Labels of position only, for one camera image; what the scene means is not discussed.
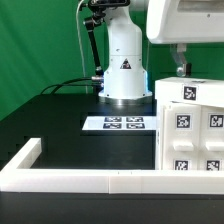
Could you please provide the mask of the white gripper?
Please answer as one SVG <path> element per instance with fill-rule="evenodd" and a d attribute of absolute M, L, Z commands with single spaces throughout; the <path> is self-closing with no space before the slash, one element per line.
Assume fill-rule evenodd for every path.
<path fill-rule="evenodd" d="M 184 43 L 224 42 L 224 0 L 149 0 L 146 33 L 151 43 L 171 44 L 177 76 L 190 77 Z"/>

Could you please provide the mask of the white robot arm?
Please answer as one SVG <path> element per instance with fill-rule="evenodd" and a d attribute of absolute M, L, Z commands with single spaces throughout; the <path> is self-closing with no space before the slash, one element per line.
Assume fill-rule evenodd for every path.
<path fill-rule="evenodd" d="M 224 42 L 224 0 L 131 0 L 109 7 L 105 21 L 109 67 L 99 99 L 117 105 L 152 99 L 142 66 L 143 35 L 153 44 L 171 46 L 180 77 L 191 73 L 184 57 L 187 44 Z"/>

